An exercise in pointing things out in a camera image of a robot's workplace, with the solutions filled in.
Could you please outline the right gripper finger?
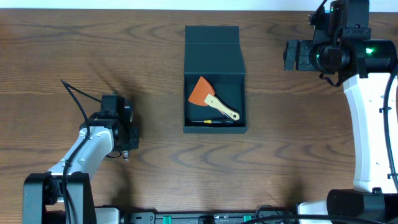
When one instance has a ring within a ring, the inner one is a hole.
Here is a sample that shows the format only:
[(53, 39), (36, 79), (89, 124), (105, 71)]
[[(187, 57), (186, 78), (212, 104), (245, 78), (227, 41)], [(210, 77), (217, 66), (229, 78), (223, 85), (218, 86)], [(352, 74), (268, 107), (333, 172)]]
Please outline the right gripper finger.
[(284, 70), (292, 71), (295, 69), (295, 56), (286, 55), (284, 56)]
[(295, 56), (298, 44), (299, 44), (298, 40), (288, 40), (286, 42), (284, 56)]

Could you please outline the dark green box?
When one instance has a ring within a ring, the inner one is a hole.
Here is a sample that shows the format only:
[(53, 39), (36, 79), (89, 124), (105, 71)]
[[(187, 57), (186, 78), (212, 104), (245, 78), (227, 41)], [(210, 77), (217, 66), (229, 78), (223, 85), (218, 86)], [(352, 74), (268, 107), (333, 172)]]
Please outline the dark green box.
[[(183, 132), (185, 134), (244, 134), (246, 121), (245, 67), (238, 26), (186, 26), (184, 58)], [(240, 114), (234, 124), (192, 121), (228, 119), (217, 109), (190, 103), (200, 77), (206, 78), (222, 103)]]

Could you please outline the black yellow screwdriver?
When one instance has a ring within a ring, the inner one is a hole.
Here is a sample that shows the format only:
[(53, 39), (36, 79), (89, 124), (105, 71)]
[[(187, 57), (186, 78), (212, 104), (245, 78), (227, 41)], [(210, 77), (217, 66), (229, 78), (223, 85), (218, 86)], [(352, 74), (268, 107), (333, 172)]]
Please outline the black yellow screwdriver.
[(200, 123), (200, 124), (225, 124), (230, 125), (234, 124), (235, 120), (233, 119), (206, 119), (200, 121), (192, 121), (193, 123)]

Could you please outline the orange scraper wooden handle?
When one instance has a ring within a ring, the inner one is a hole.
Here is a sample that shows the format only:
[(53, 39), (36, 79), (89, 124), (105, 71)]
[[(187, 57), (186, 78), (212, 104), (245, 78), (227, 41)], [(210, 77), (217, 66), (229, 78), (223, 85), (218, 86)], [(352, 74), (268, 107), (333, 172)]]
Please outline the orange scraper wooden handle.
[(216, 97), (215, 90), (210, 84), (210, 82), (204, 78), (200, 77), (195, 85), (193, 91), (191, 92), (190, 96), (188, 97), (188, 101), (193, 103), (194, 105), (198, 106), (210, 106), (212, 108), (217, 109), (218, 111), (223, 111), (227, 114), (240, 114), (231, 108), (227, 107), (221, 100)]

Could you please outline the silver ring wrench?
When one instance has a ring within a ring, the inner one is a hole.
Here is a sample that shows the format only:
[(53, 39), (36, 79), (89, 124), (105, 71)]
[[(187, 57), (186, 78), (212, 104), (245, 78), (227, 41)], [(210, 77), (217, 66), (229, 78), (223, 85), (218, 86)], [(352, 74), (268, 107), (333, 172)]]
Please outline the silver ring wrench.
[(130, 157), (129, 151), (124, 151), (124, 152), (123, 152), (123, 159), (124, 159), (125, 161), (128, 161), (128, 160), (129, 160), (129, 157)]

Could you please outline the small claw hammer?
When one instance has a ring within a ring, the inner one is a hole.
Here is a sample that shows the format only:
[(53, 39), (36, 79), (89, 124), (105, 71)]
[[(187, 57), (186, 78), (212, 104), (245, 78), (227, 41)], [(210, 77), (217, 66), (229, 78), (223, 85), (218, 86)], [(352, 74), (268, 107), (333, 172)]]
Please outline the small claw hammer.
[(232, 120), (235, 120), (235, 121), (239, 119), (239, 115), (236, 115), (236, 114), (230, 115), (230, 114), (227, 114), (227, 113), (225, 113), (225, 112), (223, 112), (221, 110), (220, 110), (220, 113), (225, 115), (228, 119), (232, 119)]

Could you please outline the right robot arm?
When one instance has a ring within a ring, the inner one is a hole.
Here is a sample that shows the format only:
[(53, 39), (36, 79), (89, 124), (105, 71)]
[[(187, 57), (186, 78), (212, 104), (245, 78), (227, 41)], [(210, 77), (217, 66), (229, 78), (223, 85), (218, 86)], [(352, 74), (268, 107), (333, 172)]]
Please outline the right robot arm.
[(354, 218), (397, 222), (397, 49), (373, 39), (369, 1), (332, 1), (310, 14), (310, 40), (289, 40), (284, 68), (332, 75), (351, 113), (355, 150), (352, 189), (296, 207), (298, 223), (351, 223)]

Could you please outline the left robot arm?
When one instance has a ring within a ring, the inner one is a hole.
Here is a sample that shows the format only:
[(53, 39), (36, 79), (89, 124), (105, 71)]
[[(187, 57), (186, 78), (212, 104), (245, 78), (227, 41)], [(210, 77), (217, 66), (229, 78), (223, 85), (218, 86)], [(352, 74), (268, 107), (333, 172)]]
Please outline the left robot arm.
[(111, 152), (137, 149), (139, 130), (118, 119), (82, 123), (75, 144), (42, 173), (31, 173), (23, 185), (23, 223), (129, 223), (115, 206), (94, 205), (91, 181)]

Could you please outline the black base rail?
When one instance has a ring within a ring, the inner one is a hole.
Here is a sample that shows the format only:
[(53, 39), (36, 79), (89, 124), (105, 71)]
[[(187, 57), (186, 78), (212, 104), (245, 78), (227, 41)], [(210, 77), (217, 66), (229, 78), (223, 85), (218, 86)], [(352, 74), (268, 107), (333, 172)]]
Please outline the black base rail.
[(243, 223), (257, 218), (291, 215), (285, 208), (263, 205), (253, 211), (213, 211), (213, 212), (157, 212), (141, 210), (125, 212), (117, 207), (95, 208), (97, 223), (125, 224), (229, 224)]

